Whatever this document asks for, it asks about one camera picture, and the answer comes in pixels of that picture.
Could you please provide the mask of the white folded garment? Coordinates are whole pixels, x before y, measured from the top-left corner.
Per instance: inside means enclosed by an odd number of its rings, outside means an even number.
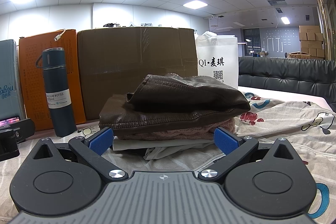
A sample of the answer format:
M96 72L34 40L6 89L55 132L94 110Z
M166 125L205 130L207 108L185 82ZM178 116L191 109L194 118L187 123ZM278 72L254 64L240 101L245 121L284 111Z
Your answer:
M202 149L211 144L213 140L207 139L174 139L174 140L121 140L117 137L113 140L114 151L125 151L129 149L145 149L145 160L157 160L170 156L174 153L187 149Z

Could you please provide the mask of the cartoon print bed sheet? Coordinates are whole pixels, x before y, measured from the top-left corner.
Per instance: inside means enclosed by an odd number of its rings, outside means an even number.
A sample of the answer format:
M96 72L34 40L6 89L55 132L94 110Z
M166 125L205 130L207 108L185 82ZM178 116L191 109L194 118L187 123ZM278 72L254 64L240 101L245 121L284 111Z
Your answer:
M261 90L250 90L261 96L261 102L268 102L262 109L255 106L251 111L261 118L255 125L240 117L234 118L235 133L239 137L251 135L261 142L272 143L279 137L287 138L295 150L306 161L315 181L323 190L317 191L310 213L317 223L331 223L335 220L335 112L324 109L317 100L306 101L306 96L294 95L270 98ZM201 149L187 149L166 155L159 160L145 160L125 151L108 151L103 157L128 171L140 170L182 170L198 171L219 159L223 154L209 145Z

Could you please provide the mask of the black device on table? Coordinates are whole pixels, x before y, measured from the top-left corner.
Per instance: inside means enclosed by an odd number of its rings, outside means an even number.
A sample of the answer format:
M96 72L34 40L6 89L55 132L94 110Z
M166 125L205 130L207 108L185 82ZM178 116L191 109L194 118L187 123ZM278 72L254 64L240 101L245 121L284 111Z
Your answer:
M23 119L1 126L0 161L9 160L20 155L18 144L33 136L35 124L31 119Z

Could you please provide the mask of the large brown cardboard box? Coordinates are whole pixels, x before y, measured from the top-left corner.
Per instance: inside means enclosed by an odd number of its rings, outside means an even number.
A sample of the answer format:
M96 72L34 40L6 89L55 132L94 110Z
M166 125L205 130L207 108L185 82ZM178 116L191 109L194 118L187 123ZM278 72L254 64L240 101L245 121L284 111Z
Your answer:
M84 111L99 118L107 99L136 90L146 75L198 74L194 30L171 27L116 27L77 33Z

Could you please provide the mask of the grey-blue cardboard box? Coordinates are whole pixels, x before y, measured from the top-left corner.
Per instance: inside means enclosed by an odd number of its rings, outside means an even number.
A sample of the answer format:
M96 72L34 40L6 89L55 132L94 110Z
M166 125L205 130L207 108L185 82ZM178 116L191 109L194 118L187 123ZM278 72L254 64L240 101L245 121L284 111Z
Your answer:
M2 40L0 54L1 120L25 119L16 42L13 39Z

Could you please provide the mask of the dark blue vacuum bottle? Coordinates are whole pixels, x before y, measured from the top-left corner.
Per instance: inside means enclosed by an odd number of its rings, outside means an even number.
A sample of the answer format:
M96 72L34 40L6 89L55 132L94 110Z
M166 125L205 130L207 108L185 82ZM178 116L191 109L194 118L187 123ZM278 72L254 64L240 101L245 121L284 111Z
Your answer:
M67 79L64 48L48 48L35 63L43 71L47 105L55 134L65 137L76 131L74 112Z

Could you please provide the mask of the white paper shopping bag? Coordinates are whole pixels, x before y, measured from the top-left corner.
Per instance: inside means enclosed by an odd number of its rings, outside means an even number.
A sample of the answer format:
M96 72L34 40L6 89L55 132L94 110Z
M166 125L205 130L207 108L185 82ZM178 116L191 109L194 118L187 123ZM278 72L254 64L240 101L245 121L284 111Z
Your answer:
M238 88L238 38L206 31L195 38L198 75Z

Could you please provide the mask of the black leather sofa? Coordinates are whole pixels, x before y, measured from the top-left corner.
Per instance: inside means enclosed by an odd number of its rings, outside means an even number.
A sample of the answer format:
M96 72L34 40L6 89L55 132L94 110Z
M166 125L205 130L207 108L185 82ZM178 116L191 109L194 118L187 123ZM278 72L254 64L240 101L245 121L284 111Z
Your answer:
M239 86L322 97L335 110L335 61L239 57Z

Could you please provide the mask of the orange cardboard box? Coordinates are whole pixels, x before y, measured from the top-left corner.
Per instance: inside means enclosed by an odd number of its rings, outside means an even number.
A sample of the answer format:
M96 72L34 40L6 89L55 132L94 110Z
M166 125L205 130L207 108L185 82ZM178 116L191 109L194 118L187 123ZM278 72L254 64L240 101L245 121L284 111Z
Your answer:
M86 122L77 54L77 32L58 30L20 38L19 75L27 117L36 130L64 136Z

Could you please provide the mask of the stacked cardboard boxes background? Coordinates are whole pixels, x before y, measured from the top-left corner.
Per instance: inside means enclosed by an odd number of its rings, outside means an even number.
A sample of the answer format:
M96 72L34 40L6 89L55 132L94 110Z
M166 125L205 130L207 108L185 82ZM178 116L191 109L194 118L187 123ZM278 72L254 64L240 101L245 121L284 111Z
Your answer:
M324 38L319 26L299 26L300 51L288 54L291 59L325 59Z

